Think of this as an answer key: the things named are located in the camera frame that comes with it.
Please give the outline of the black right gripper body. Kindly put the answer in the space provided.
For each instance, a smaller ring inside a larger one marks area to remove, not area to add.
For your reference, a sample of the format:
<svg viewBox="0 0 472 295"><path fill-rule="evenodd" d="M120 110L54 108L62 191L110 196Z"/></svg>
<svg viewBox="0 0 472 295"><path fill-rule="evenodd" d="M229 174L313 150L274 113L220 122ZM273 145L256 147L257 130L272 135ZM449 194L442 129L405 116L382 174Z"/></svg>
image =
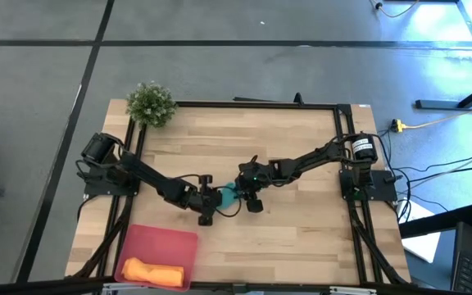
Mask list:
<svg viewBox="0 0 472 295"><path fill-rule="evenodd" d="M268 184L265 166L255 161L238 165L239 174L235 179L239 195L246 201L247 210L251 213L263 211L263 203L257 193Z"/></svg>

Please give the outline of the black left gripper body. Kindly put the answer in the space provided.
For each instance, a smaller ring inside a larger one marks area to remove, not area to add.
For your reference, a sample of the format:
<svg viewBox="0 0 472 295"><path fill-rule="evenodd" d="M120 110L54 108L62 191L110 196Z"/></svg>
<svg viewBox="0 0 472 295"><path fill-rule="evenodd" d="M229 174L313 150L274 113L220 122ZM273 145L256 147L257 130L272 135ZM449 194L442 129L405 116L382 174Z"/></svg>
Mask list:
<svg viewBox="0 0 472 295"><path fill-rule="evenodd" d="M197 220L200 226L211 226L213 215L222 204L222 193L210 186L212 181L212 175L200 175L200 187L193 190L187 200L188 208L200 214Z"/></svg>

